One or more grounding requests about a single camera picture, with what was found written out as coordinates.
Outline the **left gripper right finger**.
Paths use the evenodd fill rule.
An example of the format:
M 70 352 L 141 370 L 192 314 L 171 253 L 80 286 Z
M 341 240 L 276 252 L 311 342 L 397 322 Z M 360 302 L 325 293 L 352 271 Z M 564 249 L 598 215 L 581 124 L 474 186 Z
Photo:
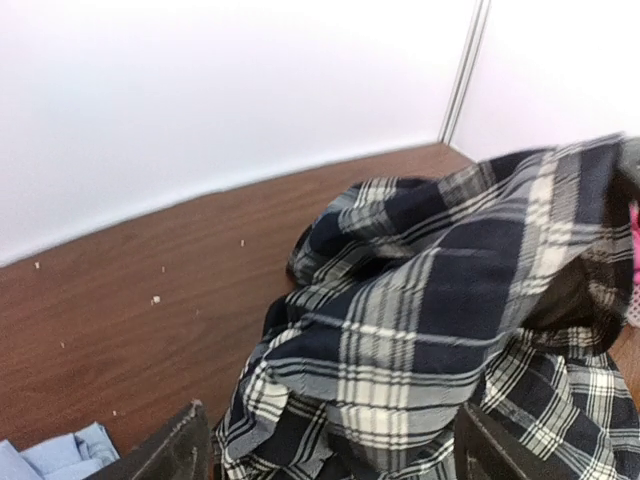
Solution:
M 455 418 L 457 479 L 570 479 L 566 468 L 547 465 L 477 405 L 465 403 Z

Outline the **black white plaid shirt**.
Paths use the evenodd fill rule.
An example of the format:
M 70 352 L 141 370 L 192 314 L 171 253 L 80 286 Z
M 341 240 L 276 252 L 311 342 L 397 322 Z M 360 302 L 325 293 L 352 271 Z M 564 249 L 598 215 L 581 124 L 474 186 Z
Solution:
M 635 479 L 610 356 L 633 291 L 639 142 L 350 187 L 304 231 L 215 431 L 226 479 L 453 479 L 468 405 L 548 479 Z

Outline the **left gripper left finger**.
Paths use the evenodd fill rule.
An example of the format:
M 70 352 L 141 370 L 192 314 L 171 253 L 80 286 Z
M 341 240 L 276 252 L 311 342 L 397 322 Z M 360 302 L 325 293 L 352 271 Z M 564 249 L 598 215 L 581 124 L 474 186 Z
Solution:
M 193 400 L 141 445 L 89 479 L 209 479 L 211 462 L 206 410 L 200 400 Z

